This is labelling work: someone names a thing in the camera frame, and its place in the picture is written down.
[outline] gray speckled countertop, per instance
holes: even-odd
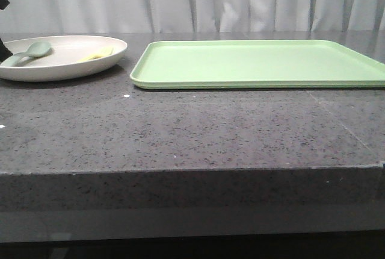
[[[384,89],[145,91],[129,78],[157,40],[327,39],[385,63],[384,31],[103,35],[128,43],[109,70],[0,80],[0,212],[385,198]]]

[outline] green tray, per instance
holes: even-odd
[[[385,65],[326,40],[154,42],[130,77],[144,89],[384,87]]]

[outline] round plate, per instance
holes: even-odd
[[[56,81],[82,77],[114,66],[127,49],[126,42],[104,36],[48,36],[5,42],[4,45],[15,54],[26,51],[38,41],[47,41],[52,45],[49,55],[35,60],[27,58],[19,66],[0,66],[0,77],[16,81]],[[106,46],[113,47],[111,55],[77,62]]]

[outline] yellow utensil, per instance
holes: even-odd
[[[78,60],[78,62],[85,62],[88,60],[109,56],[112,54],[113,50],[114,50],[114,48],[112,46],[106,46],[106,47],[100,48],[95,53],[92,53],[92,54]]]

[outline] green spoon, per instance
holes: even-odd
[[[17,63],[26,56],[30,57],[42,57],[46,55],[49,50],[51,49],[51,44],[49,42],[45,41],[39,41],[31,44],[31,46],[25,51],[25,52],[20,52],[12,55],[11,57],[8,57],[6,60],[4,60],[0,66],[8,66],[12,67],[17,65]]]

